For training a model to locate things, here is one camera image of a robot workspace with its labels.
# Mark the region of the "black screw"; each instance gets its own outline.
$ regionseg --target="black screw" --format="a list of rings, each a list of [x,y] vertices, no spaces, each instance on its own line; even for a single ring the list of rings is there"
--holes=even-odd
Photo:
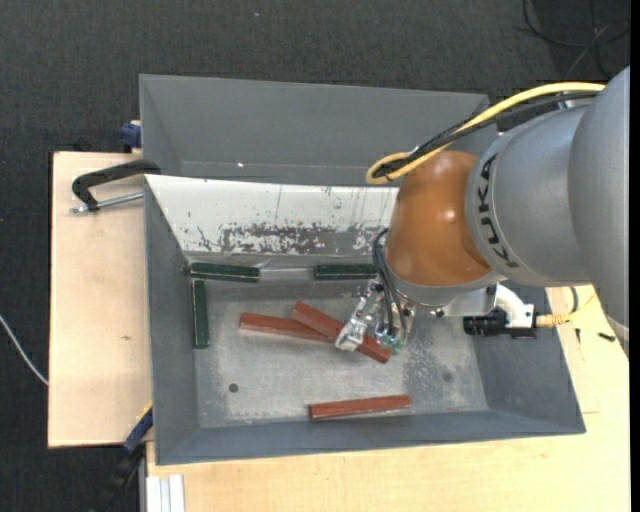
[[[609,334],[605,334],[603,332],[599,332],[598,336],[600,336],[601,338],[604,338],[605,340],[609,340],[611,342],[616,341],[616,337],[615,336],[610,336]]]

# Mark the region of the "dark gray floor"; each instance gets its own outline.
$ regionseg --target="dark gray floor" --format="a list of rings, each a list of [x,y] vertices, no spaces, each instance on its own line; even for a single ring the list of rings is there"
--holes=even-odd
[[[79,141],[121,150],[120,126],[138,117],[138,73],[467,91],[494,100],[568,71],[604,80],[603,71],[629,64],[629,34],[607,43],[626,26],[616,22],[596,41],[604,45],[600,65],[592,44],[571,69],[593,39],[589,0],[534,3],[543,30],[583,46],[531,35],[522,5],[509,0],[0,0],[0,313],[46,373],[48,154]],[[599,27],[631,13],[630,0],[593,6]],[[46,415],[46,390],[0,332],[2,511],[85,510],[117,461],[115,448],[48,451]],[[132,507],[130,493],[120,509]]]

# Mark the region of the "white cable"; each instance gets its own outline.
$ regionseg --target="white cable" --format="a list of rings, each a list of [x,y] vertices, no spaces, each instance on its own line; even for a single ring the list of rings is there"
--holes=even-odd
[[[18,341],[18,338],[16,338],[16,335],[13,334],[13,331],[9,327],[9,324],[7,324],[7,322],[2,317],[2,315],[0,315],[0,324],[2,324],[2,326],[7,331],[7,334],[9,335],[9,338],[11,338],[11,341],[13,341],[13,344],[18,349],[18,352],[20,352],[20,355],[22,356],[22,359],[24,359],[24,362],[27,363],[27,366],[36,375],[36,377],[38,377],[44,383],[45,386],[48,386],[49,385],[49,381],[47,380],[47,378],[44,375],[42,375],[42,373],[40,373],[40,370],[38,370],[36,368],[36,365],[33,364],[33,361],[31,361],[31,359],[29,358],[27,353],[24,351],[24,349],[22,348],[22,345],[20,345],[20,342]]]

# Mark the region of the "gray tray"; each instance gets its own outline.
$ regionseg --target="gray tray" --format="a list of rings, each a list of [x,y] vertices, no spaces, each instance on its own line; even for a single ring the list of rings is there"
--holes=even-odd
[[[158,463],[584,431],[552,331],[537,340],[478,339],[460,319],[419,310],[404,352],[381,365],[318,342],[238,330],[240,313],[287,316],[297,300],[346,320],[366,283],[316,282],[311,267],[370,261],[395,189],[363,188],[364,170],[381,152],[409,149],[467,117],[482,97],[167,77],[142,85],[145,158],[167,174],[207,176],[145,182]],[[482,151],[493,136],[479,133],[461,149]],[[254,284],[207,282],[206,349],[193,348],[193,261],[261,269]],[[519,292],[545,308],[543,290]],[[411,409],[306,417],[313,402],[397,393],[411,396]]]

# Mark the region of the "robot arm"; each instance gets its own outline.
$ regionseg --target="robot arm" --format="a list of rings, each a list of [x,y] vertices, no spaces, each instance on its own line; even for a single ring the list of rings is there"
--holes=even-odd
[[[378,162],[369,178],[380,164],[411,160],[382,179],[406,174],[384,244],[390,282],[372,289],[394,288],[396,315],[421,305],[434,316],[469,317],[497,306],[505,316],[498,324],[526,331],[535,326],[527,305],[485,290],[506,279],[540,287],[593,283],[628,355],[629,89],[627,68],[591,104],[536,117],[478,159],[438,148]],[[379,338],[406,337],[398,322],[389,336],[379,317]],[[479,325],[465,328],[482,332]]]

